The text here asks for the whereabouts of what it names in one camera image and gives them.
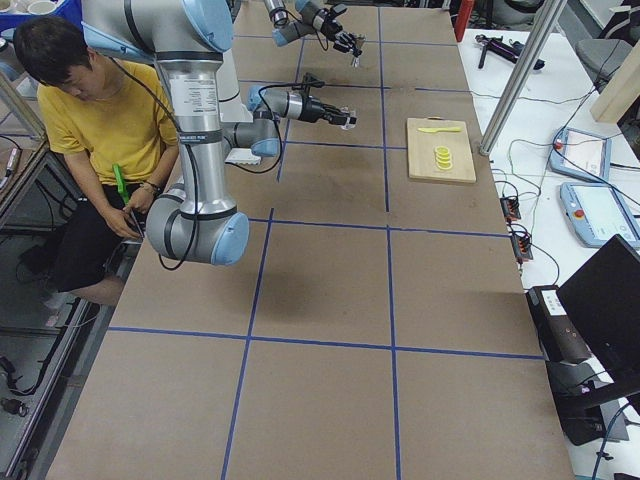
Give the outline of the small glass measuring beaker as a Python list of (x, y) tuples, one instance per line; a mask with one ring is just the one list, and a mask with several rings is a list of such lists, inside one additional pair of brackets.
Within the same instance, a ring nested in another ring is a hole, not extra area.
[(357, 116), (356, 111), (351, 110), (349, 107), (341, 107), (340, 112), (343, 116), (343, 124), (340, 126), (342, 130), (350, 130), (356, 126)]

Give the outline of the steel jigger cup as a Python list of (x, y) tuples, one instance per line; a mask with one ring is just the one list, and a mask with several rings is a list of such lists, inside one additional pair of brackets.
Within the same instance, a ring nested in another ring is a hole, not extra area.
[(353, 68), (358, 68), (359, 67), (359, 62), (360, 62), (360, 55), (362, 54), (362, 50), (360, 47), (360, 44), (355, 42), (352, 46), (351, 49), (351, 53), (352, 53), (352, 60), (351, 60), (351, 66)]

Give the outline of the wooden cutting board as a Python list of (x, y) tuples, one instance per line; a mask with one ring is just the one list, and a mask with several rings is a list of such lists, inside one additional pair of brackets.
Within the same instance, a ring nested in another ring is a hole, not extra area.
[(408, 118), (406, 134), (411, 179), (440, 183), (476, 182), (465, 122)]

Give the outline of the yellow plastic knife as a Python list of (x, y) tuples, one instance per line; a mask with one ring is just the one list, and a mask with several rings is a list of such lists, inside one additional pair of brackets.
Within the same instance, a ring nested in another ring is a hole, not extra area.
[(437, 133), (459, 133), (462, 132), (461, 127), (452, 126), (452, 127), (418, 127), (416, 129), (417, 132), (427, 133), (427, 134), (437, 134)]

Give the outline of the black handheld tool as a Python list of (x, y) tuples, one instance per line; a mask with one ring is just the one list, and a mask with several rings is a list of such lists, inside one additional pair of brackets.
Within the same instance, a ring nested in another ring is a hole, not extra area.
[(479, 69), (484, 68), (489, 52), (498, 55), (500, 58), (512, 64), (516, 64), (525, 47), (525, 44), (519, 41), (509, 40), (507, 43), (504, 43), (502, 37), (488, 37), (484, 34), (476, 35), (475, 41), (481, 46), (481, 54), (478, 62)]

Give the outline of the person in yellow shirt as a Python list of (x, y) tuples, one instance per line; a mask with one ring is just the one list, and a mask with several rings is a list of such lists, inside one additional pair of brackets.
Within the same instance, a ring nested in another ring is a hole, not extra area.
[[(39, 86), (37, 101), (51, 150), (63, 156), (84, 197), (67, 223), (53, 283), (100, 305), (124, 289), (106, 262), (137, 239), (179, 155), (169, 102), (149, 65), (108, 58), (58, 16), (32, 18), (13, 35), (16, 56)], [(130, 196), (125, 207), (112, 170), (119, 164)]]

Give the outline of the green plastic tool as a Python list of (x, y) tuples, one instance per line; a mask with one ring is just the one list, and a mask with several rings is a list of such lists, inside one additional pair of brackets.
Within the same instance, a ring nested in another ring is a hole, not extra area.
[(127, 187), (127, 182), (123, 176), (121, 166), (119, 164), (114, 164), (112, 166), (112, 170), (116, 180), (118, 194), (121, 197), (124, 206), (128, 207), (130, 202), (130, 196), (129, 196), (129, 191)]

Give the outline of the upper teach pendant tablet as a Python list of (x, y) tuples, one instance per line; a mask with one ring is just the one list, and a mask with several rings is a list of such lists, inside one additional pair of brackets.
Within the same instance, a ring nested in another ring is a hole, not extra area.
[(587, 182), (609, 179), (611, 140), (590, 132), (565, 127), (554, 137), (549, 168)]

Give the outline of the teach pendant tablet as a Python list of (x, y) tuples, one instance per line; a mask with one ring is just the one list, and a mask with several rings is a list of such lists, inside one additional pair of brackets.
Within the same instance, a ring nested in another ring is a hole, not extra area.
[(613, 236), (621, 236), (639, 248), (639, 223), (622, 195), (603, 183), (562, 183), (560, 201), (578, 239), (589, 248), (599, 248)]
[(565, 127), (554, 137), (549, 168), (587, 182), (609, 179), (611, 140), (590, 132)]

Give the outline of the lower teach pendant tablet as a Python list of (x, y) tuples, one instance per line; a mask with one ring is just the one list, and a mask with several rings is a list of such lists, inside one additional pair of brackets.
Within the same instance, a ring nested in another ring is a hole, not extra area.
[(560, 201), (578, 239), (589, 248), (599, 248), (613, 236), (621, 236), (639, 248), (639, 223), (622, 195), (603, 183), (562, 183)]

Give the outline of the black box with label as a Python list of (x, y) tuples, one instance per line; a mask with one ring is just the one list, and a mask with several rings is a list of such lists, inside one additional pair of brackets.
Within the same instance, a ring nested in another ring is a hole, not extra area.
[(591, 352), (562, 305), (558, 290), (556, 285), (534, 286), (526, 292), (526, 299), (547, 358), (577, 365), (590, 359)]

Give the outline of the black computer monitor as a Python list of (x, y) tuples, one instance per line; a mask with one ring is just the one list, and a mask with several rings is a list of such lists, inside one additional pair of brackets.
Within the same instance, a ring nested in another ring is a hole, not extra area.
[(616, 234), (559, 288), (558, 297), (612, 379), (639, 375), (639, 253)]

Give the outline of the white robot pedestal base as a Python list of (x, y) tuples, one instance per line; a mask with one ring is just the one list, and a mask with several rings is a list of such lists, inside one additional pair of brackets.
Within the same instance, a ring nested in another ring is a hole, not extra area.
[(252, 124), (253, 114), (242, 101), (231, 49), (223, 53), (223, 63), (216, 72), (216, 81), (221, 125), (228, 150), (226, 162), (236, 165), (259, 165), (261, 158), (254, 155), (251, 148), (243, 144), (238, 137), (239, 130)]

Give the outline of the aluminium frame post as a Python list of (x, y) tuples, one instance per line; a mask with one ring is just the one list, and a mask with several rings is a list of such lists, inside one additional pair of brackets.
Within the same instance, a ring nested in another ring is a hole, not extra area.
[(567, 0), (552, 0), (543, 3), (540, 15), (534, 21), (523, 52), (515, 64), (482, 137), (479, 146), (479, 153), (482, 156), (488, 157), (495, 146), (529, 75), (533, 71), (535, 62), (539, 59), (540, 53), (566, 4)]

